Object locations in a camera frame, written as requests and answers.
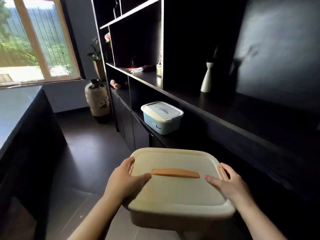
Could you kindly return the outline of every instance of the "blue storage box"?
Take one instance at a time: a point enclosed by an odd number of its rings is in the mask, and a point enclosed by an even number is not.
[[[141,107],[147,125],[161,135],[175,131],[180,126],[183,111],[165,102],[153,102]]]

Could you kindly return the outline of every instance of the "storage box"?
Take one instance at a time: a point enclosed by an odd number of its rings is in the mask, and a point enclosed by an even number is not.
[[[153,102],[141,107],[147,125],[161,135],[175,131],[180,126],[183,111],[165,102]]]
[[[128,205],[133,224],[163,230],[202,231],[212,229],[216,221],[234,214],[234,205],[205,180],[206,174],[228,180],[212,155],[201,151],[142,148],[131,156],[135,158],[129,171],[133,176],[158,173],[155,169],[165,169],[164,174],[166,171],[172,174],[172,169],[176,169],[177,174],[193,171],[191,178],[152,175]]]

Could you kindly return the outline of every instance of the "person's left hand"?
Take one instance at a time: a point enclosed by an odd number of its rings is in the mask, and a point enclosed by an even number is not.
[[[103,197],[116,198],[123,201],[126,197],[131,195],[139,186],[144,185],[151,178],[151,173],[145,173],[139,176],[131,176],[127,168],[134,157],[125,159],[119,167],[117,167],[111,174]]]

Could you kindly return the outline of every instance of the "storage box lid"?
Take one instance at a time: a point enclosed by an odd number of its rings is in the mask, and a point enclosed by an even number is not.
[[[200,178],[152,175],[130,202],[129,210],[214,219],[228,218],[234,214],[235,207],[231,201],[205,180],[206,174],[228,180],[218,160],[212,155],[201,151],[142,148],[131,156],[135,158],[131,168],[133,176],[151,173],[154,169],[167,169],[169,173],[172,170],[168,169],[182,169],[195,171],[191,173],[194,177],[198,172]]]
[[[183,111],[165,102],[153,102],[142,105],[141,110],[161,123],[171,122],[173,118],[182,117]]]

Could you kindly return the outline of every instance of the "wooden window frame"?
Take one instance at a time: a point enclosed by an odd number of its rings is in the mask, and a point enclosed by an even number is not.
[[[44,54],[42,53],[40,43],[38,41],[36,32],[33,28],[32,22],[30,20],[29,14],[25,7],[23,0],[13,0],[17,9],[17,12],[20,16],[22,26],[25,29],[26,36],[29,39],[30,45],[35,52],[35,56],[39,62],[39,67],[41,69],[44,80],[33,80],[33,81],[22,81],[19,82],[22,85],[26,84],[38,84],[38,83],[47,83],[47,82],[58,82],[58,81],[69,81],[69,80],[77,80],[81,79],[81,74],[79,71],[78,63],[76,60],[76,55],[72,46],[72,42],[70,39],[70,34],[67,28],[66,20],[63,14],[63,9],[60,0],[46,0],[54,2],[55,8],[57,10],[57,14],[59,17],[59,21],[61,24],[62,32],[65,37],[66,47],[69,52],[70,61],[72,67],[74,68],[74,75],[64,75],[64,76],[51,76],[49,67],[46,63]]]

